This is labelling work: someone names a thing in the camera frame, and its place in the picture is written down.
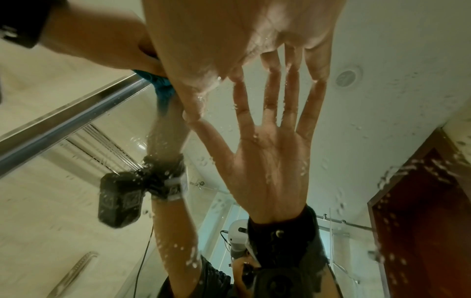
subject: camera lens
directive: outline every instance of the camera lens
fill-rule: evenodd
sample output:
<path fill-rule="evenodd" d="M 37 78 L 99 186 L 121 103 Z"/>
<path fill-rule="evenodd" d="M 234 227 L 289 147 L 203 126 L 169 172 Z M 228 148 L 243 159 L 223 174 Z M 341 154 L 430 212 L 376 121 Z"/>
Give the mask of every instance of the camera lens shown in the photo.
<path fill-rule="evenodd" d="M 268 283 L 268 292 L 270 297 L 290 297 L 292 287 L 293 283 L 287 276 L 277 275 Z"/>

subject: palm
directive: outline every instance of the palm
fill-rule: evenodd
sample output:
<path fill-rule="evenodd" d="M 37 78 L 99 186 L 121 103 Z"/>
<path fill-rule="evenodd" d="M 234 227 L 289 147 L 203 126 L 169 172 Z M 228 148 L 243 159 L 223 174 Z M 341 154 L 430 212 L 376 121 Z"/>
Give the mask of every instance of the palm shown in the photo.
<path fill-rule="evenodd" d="M 315 84 L 296 127 L 299 64 L 293 62 L 300 59 L 296 51 L 286 52 L 287 64 L 291 62 L 295 71 L 287 73 L 280 127 L 276 125 L 279 71 L 270 73 L 266 84 L 261 126 L 254 125 L 243 79 L 235 79 L 234 103 L 240 128 L 236 153 L 211 124 L 205 120 L 192 123 L 234 199 L 260 223 L 296 217 L 306 205 L 311 140 L 325 94 L 325 82 Z"/>

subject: wire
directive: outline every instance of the wire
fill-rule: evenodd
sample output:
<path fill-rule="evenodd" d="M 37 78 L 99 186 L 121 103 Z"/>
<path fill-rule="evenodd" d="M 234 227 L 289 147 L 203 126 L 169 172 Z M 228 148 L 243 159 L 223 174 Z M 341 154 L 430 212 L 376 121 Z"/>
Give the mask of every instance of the wire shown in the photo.
<path fill-rule="evenodd" d="M 144 251 L 144 256 L 142 257 L 141 265 L 139 266 L 139 270 L 137 271 L 136 284 L 134 285 L 134 295 L 132 295 L 132 298 L 136 298 L 137 281 L 139 280 L 139 274 L 141 273 L 142 265 L 144 264 L 144 260 L 146 259 L 147 250 L 149 249 L 149 244 L 151 243 L 153 232 L 154 232 L 154 225 L 152 225 L 151 235 L 149 236 L 149 241 L 147 242 L 146 251 Z"/>
<path fill-rule="evenodd" d="M 229 245 L 229 247 L 231 247 L 231 244 L 230 244 L 229 242 L 227 242 L 226 238 L 225 238 L 224 235 L 222 234 L 222 233 L 229 234 L 229 231 L 227 231 L 227 230 L 221 230 L 219 233 L 221 234 L 222 239 L 224 239 L 224 246 L 226 247 L 226 250 L 227 250 L 228 252 L 231 252 L 231 250 L 227 247 L 227 245 Z"/>

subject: metal handle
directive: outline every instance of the metal handle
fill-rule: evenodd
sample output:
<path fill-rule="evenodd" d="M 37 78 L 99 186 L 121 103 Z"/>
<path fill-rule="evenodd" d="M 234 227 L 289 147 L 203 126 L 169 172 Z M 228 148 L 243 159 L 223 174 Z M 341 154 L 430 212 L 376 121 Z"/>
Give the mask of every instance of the metal handle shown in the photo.
<path fill-rule="evenodd" d="M 62 280 L 54 287 L 54 289 L 49 293 L 46 298 L 57 298 L 61 297 L 62 294 L 70 287 L 72 282 L 77 279 L 80 273 L 87 267 L 90 261 L 98 257 L 98 253 L 95 251 L 90 251 L 86 253 L 73 267 L 70 271 L 62 278 Z"/>

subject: ceiling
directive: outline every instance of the ceiling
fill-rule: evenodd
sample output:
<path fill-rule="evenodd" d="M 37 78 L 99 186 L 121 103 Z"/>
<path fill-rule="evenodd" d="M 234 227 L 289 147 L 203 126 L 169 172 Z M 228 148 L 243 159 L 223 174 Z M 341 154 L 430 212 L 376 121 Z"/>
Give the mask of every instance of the ceiling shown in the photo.
<path fill-rule="evenodd" d="M 469 98 L 470 12 L 467 0 L 347 3 L 336 28 L 332 79 L 312 146 L 308 203 L 318 214 L 331 208 L 333 218 L 354 220 L 385 171 L 401 166 Z M 361 81 L 353 88 L 336 87 L 334 78 L 352 68 L 361 70 Z M 266 73 L 260 60 L 244 72 L 252 115 L 260 123 Z M 301 107 L 310 86 L 303 66 Z M 235 150 L 239 132 L 230 82 L 210 94 L 206 118 Z M 207 185 L 226 189 L 195 135 L 186 153 Z"/>

